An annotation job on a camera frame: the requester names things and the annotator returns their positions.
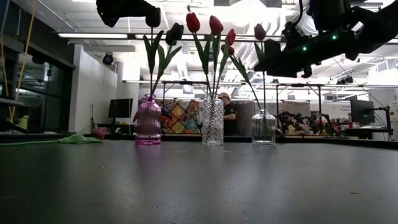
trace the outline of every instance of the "vase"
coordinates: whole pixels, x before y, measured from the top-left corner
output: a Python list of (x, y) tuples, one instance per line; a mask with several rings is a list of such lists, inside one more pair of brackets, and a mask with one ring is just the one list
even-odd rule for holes
[(204, 100), (202, 144), (222, 146), (224, 144), (224, 104), (222, 100)]
[(252, 143), (259, 146), (275, 144), (275, 117), (267, 110), (260, 110), (252, 117)]
[(145, 95), (145, 102), (138, 107), (137, 119), (137, 145), (160, 144), (162, 130), (160, 115), (162, 110), (155, 102), (155, 96)]

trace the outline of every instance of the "red object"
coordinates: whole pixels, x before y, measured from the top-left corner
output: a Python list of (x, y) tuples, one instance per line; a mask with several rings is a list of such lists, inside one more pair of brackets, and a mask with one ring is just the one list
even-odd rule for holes
[(200, 22), (197, 15), (193, 12), (187, 14), (187, 27), (190, 32), (196, 33), (200, 29)]
[[(221, 46), (221, 52), (223, 52), (223, 53), (224, 53), (224, 48), (225, 48), (225, 44), (223, 44)], [(228, 54), (229, 55), (234, 55), (235, 54), (235, 49), (233, 47), (229, 46), (228, 47)]]
[(106, 129), (105, 128), (97, 128), (96, 130), (94, 130), (91, 135), (93, 137), (96, 137), (100, 140), (104, 139), (106, 136)]
[(228, 40), (229, 46), (231, 46), (231, 45), (234, 44), (234, 42), (235, 42), (235, 37), (236, 37), (235, 30), (234, 30), (234, 29), (231, 29), (231, 30), (228, 32), (228, 34), (226, 35), (226, 40)]
[(262, 28), (262, 25), (257, 24), (254, 27), (254, 36), (257, 40), (264, 40), (266, 38), (267, 32)]
[(215, 16), (210, 16), (210, 29), (213, 35), (218, 35), (224, 30), (224, 26), (221, 24), (220, 20)]

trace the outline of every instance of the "pink vase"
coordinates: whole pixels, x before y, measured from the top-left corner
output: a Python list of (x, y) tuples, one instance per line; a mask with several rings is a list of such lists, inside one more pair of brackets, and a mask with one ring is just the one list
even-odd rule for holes
[(155, 96), (149, 99), (149, 94), (145, 95), (145, 102), (138, 107), (137, 119), (137, 145), (160, 144), (161, 123), (160, 115), (162, 110), (155, 102)]

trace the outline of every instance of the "table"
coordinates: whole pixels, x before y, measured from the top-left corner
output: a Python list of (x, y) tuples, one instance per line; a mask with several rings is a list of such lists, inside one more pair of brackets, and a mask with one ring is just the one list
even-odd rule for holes
[(387, 128), (353, 128), (344, 130), (347, 136), (357, 136), (360, 139), (373, 139), (373, 133), (388, 133)]
[(0, 223), (396, 223), (398, 152), (134, 141), (0, 148)]

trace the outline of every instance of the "ceiling pipe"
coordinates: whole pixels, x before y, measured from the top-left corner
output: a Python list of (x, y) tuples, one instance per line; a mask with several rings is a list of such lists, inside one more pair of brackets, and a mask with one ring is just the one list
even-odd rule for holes
[(169, 24), (169, 20), (167, 19), (166, 10), (164, 9), (164, 3), (160, 4), (160, 11), (162, 13), (164, 23), (166, 24), (166, 28), (167, 28), (167, 30), (169, 30), (170, 24)]

